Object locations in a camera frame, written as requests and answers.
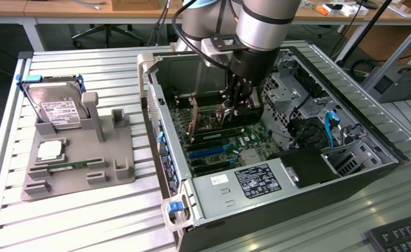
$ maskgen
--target floor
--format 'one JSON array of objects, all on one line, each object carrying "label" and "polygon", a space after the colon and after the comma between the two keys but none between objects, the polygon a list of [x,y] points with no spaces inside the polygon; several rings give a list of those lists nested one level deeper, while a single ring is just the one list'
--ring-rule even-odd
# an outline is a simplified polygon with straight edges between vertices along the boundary
[{"label": "floor", "polygon": [[[150,25],[133,25],[133,33],[137,34],[145,41],[149,37]],[[74,30],[82,32],[89,29],[88,25],[74,25]],[[308,40],[316,44],[319,48],[328,54],[335,47],[335,44],[341,35],[335,31],[336,26],[323,28],[319,26],[301,26],[295,25],[291,27],[287,40]],[[38,25],[42,40],[48,50],[73,50],[73,46],[69,30],[66,25]],[[162,35],[162,43],[166,44],[166,35]],[[84,49],[104,48],[104,33],[90,35],[88,38],[80,39]],[[138,42],[130,40],[125,36],[113,33],[109,41],[110,47],[134,47],[138,46]],[[25,32],[20,25],[2,25],[0,24],[0,123],[2,117],[4,106],[6,102],[8,90],[12,81],[12,73],[16,67],[14,57],[20,51],[30,51],[32,47],[26,39]],[[365,58],[367,55],[356,50],[347,66],[351,65],[357,59]]]}]

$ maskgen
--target motherboard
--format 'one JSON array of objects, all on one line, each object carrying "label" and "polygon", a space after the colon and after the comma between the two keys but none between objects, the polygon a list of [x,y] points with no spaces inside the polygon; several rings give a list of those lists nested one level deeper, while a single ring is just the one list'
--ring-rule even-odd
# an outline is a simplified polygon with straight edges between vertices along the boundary
[{"label": "motherboard", "polygon": [[192,109],[169,106],[170,117],[178,136],[192,176],[198,177],[269,159],[280,151],[272,132],[261,122],[225,129],[218,127],[214,110],[218,105],[201,108],[196,120],[196,134],[190,137],[188,126]]}]

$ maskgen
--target power supply label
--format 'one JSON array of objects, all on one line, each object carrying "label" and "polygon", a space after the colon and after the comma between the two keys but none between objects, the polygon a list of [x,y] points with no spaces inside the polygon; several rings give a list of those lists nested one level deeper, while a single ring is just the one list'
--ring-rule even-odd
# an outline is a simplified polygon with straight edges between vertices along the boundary
[{"label": "power supply label", "polygon": [[248,199],[269,194],[281,189],[267,164],[234,172],[238,185]]},{"label": "power supply label", "polygon": [[42,102],[41,106],[52,125],[80,123],[73,101]]}]

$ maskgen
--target aluminum table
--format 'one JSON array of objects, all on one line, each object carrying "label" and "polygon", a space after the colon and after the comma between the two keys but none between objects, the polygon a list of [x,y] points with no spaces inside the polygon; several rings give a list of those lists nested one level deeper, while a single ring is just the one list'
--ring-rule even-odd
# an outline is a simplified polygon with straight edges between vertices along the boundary
[{"label": "aluminum table", "polygon": [[[411,159],[411,130],[335,74],[331,59],[301,41],[288,41]],[[20,59],[16,75],[82,74],[98,94],[98,113],[122,108],[130,116],[136,176],[132,184],[34,202],[20,192],[34,133],[34,114],[12,82],[0,127],[0,252],[176,251],[161,219],[161,194],[137,96],[136,55],[170,47],[36,52]],[[363,233],[411,215],[411,161],[349,199],[229,241],[212,251],[371,251]]]}]

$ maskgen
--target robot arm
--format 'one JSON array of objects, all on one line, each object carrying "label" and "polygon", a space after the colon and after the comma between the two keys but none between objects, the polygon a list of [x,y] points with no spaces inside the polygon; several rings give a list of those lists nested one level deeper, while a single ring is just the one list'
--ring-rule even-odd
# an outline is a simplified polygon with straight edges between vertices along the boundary
[{"label": "robot arm", "polygon": [[[181,41],[176,49],[189,47],[208,65],[226,70],[225,88],[234,116],[255,106],[256,87],[271,72],[299,4],[300,0],[184,2],[182,27],[176,30]],[[230,7],[238,13],[237,23]]]}]

